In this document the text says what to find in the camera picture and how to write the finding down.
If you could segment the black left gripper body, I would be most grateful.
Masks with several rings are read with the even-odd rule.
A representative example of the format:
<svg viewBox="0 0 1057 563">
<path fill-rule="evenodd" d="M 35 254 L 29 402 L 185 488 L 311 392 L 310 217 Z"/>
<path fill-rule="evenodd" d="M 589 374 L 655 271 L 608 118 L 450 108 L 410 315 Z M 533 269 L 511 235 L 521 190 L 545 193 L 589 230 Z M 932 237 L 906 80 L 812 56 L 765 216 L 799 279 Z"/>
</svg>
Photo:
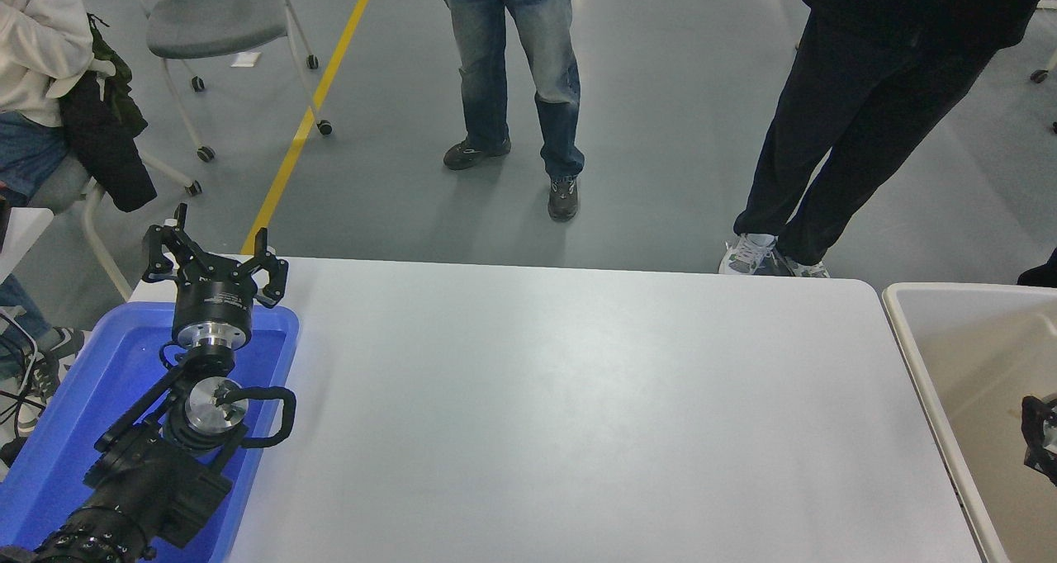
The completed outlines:
<svg viewBox="0 0 1057 563">
<path fill-rule="evenodd" d="M 231 273 L 240 263 L 225 256 L 193 258 L 178 263 L 173 325 L 219 322 L 234 327 L 252 325 L 254 284 L 235 281 Z"/>
</svg>

